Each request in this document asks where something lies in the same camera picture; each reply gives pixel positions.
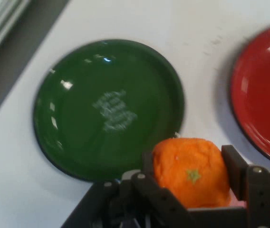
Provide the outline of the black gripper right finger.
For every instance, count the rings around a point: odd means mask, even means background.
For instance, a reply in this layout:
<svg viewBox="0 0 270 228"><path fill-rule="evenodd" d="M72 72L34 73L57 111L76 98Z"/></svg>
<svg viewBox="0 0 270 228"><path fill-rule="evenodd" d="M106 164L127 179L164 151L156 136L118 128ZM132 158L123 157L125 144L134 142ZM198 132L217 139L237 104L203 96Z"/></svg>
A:
<svg viewBox="0 0 270 228"><path fill-rule="evenodd" d="M270 172L249 165L232 145L222 146L221 153L232 192L246 206L225 210L224 222L230 228L270 228Z"/></svg>

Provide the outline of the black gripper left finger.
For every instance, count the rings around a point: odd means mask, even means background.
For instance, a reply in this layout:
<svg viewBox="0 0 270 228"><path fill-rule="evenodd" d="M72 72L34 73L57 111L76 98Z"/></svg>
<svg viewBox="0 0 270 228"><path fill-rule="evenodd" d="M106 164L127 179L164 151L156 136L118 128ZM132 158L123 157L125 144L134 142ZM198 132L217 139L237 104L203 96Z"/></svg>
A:
<svg viewBox="0 0 270 228"><path fill-rule="evenodd" d="M142 169L125 173L120 181L111 180L105 187L117 189L106 203L105 228L189 228L190 213L154 178L153 153L142 154Z"/></svg>

